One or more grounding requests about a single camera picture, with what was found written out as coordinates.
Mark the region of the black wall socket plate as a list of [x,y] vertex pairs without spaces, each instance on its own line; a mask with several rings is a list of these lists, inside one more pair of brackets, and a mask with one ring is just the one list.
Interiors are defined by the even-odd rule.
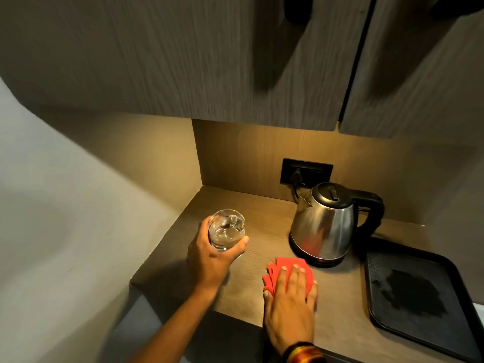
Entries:
[[293,185],[290,181],[290,177],[296,168],[300,169],[303,177],[303,182],[298,186],[302,188],[312,188],[318,183],[326,183],[330,181],[334,165],[284,158],[282,161],[280,183]]

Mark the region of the stainless steel electric kettle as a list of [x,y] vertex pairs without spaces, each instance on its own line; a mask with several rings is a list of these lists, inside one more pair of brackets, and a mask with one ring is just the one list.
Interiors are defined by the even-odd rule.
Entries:
[[298,197],[290,234],[308,254],[334,259],[354,242],[371,237],[384,213],[384,201],[374,193],[319,183]]

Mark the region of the person's left hand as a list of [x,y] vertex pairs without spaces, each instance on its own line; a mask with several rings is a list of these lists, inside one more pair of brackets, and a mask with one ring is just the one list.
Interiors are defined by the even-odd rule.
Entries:
[[223,260],[223,251],[216,250],[209,241],[210,217],[200,224],[197,236],[188,246],[187,260],[195,278],[194,292],[211,295],[214,299],[232,263]]

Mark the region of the person's left forearm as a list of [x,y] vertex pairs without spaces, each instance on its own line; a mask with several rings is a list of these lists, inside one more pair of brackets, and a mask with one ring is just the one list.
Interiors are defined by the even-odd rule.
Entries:
[[188,299],[129,363],[179,363],[219,286],[197,285]]

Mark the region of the red cleaning cloth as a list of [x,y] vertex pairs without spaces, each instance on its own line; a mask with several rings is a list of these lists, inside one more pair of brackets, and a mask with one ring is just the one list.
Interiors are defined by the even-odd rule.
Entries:
[[267,273],[262,277],[264,284],[263,290],[273,295],[281,269],[283,267],[287,268],[288,279],[294,265],[306,273],[306,296],[308,296],[314,283],[313,272],[306,261],[298,257],[277,257],[274,262],[268,263],[266,268]]

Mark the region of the red and gold bangles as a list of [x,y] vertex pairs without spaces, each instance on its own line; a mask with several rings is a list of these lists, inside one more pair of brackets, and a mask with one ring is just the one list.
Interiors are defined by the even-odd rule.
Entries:
[[283,363],[327,363],[321,349],[306,341],[290,345],[281,359]]

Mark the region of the clear glass of water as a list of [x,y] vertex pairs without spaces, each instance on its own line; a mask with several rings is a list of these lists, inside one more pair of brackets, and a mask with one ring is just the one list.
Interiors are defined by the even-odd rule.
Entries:
[[245,218],[236,210],[223,209],[210,217],[208,229],[211,245],[218,251],[226,251],[245,236]]

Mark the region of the black plastic tray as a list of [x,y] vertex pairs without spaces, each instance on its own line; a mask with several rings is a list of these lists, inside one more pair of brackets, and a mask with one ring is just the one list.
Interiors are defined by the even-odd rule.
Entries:
[[361,252],[376,327],[466,363],[484,363],[484,325],[453,262],[376,237]]

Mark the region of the narrow grey wooden cabinet door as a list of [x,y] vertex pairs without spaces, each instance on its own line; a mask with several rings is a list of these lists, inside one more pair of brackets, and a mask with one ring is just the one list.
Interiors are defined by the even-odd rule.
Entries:
[[339,132],[484,146],[484,10],[376,0]]

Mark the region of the wide grey wooden cabinet door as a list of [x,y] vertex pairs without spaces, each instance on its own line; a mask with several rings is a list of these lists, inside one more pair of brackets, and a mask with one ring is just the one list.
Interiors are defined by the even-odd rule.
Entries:
[[333,131],[371,0],[0,0],[21,102]]

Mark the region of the person's right hand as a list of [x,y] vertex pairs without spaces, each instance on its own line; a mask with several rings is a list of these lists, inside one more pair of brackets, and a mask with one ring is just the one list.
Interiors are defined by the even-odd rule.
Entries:
[[299,296],[291,298],[286,294],[287,268],[283,267],[277,279],[271,319],[264,320],[274,349],[282,355],[292,344],[313,342],[315,334],[315,313],[306,305],[306,273],[299,269]]

